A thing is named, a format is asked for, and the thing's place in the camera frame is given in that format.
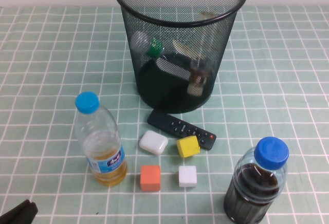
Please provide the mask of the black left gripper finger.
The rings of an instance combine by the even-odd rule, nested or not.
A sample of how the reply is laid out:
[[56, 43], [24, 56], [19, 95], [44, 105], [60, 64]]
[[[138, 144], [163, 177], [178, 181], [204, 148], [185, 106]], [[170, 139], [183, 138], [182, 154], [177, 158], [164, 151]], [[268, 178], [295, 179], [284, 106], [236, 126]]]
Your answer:
[[31, 202], [28, 206], [27, 211], [27, 223], [32, 224], [36, 214], [38, 213], [38, 208], [34, 202]]
[[19, 205], [17, 205], [10, 211], [3, 214], [0, 217], [0, 220], [1, 220], [0, 224], [7, 224], [7, 223], [12, 222], [18, 216], [18, 214], [23, 210], [23, 208], [25, 208], [29, 204], [30, 204], [30, 201], [28, 199], [26, 199], [25, 201], [21, 202]]

